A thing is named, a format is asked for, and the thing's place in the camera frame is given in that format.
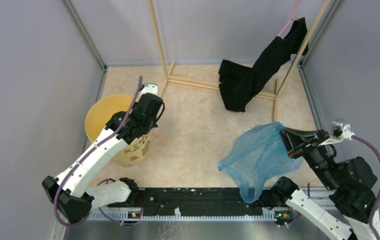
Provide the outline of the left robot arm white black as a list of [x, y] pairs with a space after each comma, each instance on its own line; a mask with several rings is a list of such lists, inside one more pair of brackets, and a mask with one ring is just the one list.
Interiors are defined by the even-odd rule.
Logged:
[[95, 209], [113, 203], [132, 207], [138, 202], [138, 186], [130, 178], [91, 187], [98, 172], [119, 152], [156, 128], [165, 110], [162, 98], [144, 93], [127, 112], [120, 111], [101, 130], [97, 139], [66, 170], [47, 176], [42, 187], [53, 204], [58, 222], [65, 227], [81, 224]]

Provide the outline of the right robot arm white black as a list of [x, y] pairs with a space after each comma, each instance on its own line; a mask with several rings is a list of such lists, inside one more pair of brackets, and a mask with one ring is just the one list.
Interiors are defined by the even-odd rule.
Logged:
[[287, 156], [304, 158], [325, 188], [332, 191], [329, 199], [345, 221], [331, 215], [285, 176], [262, 192], [259, 204], [267, 208], [290, 207], [331, 240], [380, 240], [380, 189], [378, 194], [372, 190], [377, 182], [372, 168], [362, 157], [335, 162], [337, 154], [327, 151], [327, 146], [356, 138], [351, 126], [338, 123], [332, 133], [286, 127], [279, 135]]

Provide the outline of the blue plastic trash bag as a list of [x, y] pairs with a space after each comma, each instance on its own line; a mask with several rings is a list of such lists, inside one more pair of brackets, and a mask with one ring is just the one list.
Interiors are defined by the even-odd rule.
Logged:
[[303, 164], [302, 157], [288, 157], [280, 136], [284, 129], [278, 121], [256, 125], [239, 136], [229, 154], [218, 162], [218, 170], [232, 178], [244, 202], [257, 201], [268, 180], [294, 172]]

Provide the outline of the wooden drying rack frame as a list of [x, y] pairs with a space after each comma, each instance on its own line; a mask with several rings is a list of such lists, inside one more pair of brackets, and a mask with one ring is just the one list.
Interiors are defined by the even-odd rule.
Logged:
[[[259, 99], [266, 99], [266, 100], [273, 101], [272, 121], [278, 120], [279, 101], [280, 101], [282, 92], [285, 89], [288, 83], [288, 79], [290, 78], [294, 69], [296, 69], [297, 66], [301, 64], [301, 58], [302, 58], [303, 52], [305, 51], [306, 47], [310, 44], [310, 41], [313, 38], [314, 33], [319, 30], [320, 21], [324, 18], [324, 15], [328, 11], [329, 7], [331, 7], [331, 5], [332, 5], [331, 0], [324, 0], [322, 2], [322, 5], [320, 6], [316, 17], [314, 18], [310, 29], [307, 31], [302, 41], [302, 44], [296, 56], [294, 57], [294, 60], [291, 63], [284, 79], [283, 80], [280, 80], [279, 78], [275, 79], [274, 92], [260, 91], [255, 96], [256, 98], [259, 98]], [[157, 44], [159, 60], [160, 60], [162, 72], [164, 75], [164, 81], [160, 89], [160, 95], [164, 93], [164, 90], [167, 87], [168, 83], [175, 83], [175, 84], [180, 84], [180, 85], [186, 85], [186, 86], [218, 91], [220, 89], [218, 83], [190, 78], [190, 77], [177, 76], [177, 75], [172, 74], [174, 67], [176, 65], [176, 62], [172, 61], [170, 66], [167, 67], [153, 1], [148, 0], [147, 6], [148, 6], [149, 15], [150, 15], [150, 19], [151, 19], [151, 23], [152, 23], [152, 27], [154, 31], [154, 38]]]

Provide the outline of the black cloth garment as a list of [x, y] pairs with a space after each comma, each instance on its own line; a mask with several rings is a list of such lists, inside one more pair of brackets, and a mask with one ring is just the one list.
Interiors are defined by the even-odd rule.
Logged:
[[246, 105], [259, 94], [282, 65], [298, 53], [308, 32], [304, 17], [294, 21], [285, 37], [276, 36], [262, 51], [252, 67], [230, 60], [222, 60], [219, 74], [219, 91], [228, 111], [246, 111]]

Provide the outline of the yellow paper trash bin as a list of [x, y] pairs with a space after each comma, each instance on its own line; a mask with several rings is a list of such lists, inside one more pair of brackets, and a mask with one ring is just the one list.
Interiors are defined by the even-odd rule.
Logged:
[[[133, 97], [127, 94], [113, 94], [96, 102], [87, 112], [85, 131], [90, 141], [95, 141], [102, 128], [113, 114], [127, 111]], [[149, 155], [153, 134], [148, 133], [136, 138], [129, 146], [117, 153], [111, 161], [122, 166], [133, 166], [144, 161]]]

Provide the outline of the pink hanger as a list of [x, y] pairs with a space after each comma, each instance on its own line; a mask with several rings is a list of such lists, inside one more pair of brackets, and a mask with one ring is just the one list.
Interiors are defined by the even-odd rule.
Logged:
[[280, 37], [283, 34], [283, 32], [287, 29], [287, 27], [290, 25], [291, 22], [298, 20], [298, 18], [296, 18], [296, 14], [298, 12], [298, 9], [299, 9], [299, 6], [300, 6], [300, 2], [301, 2], [300, 0], [295, 0], [294, 1], [293, 7], [292, 7], [291, 16], [290, 16], [289, 20], [287, 21], [287, 23], [280, 30], [280, 32], [277, 34], [278, 37]]

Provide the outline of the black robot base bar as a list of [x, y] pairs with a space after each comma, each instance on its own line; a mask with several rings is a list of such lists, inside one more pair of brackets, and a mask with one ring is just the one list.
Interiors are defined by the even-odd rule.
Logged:
[[144, 217], [172, 216], [176, 210], [184, 217], [262, 216], [267, 210], [290, 208], [268, 188], [258, 200], [247, 203], [237, 187], [139, 188], [125, 202], [111, 203], [108, 207], [137, 208], [143, 210]]

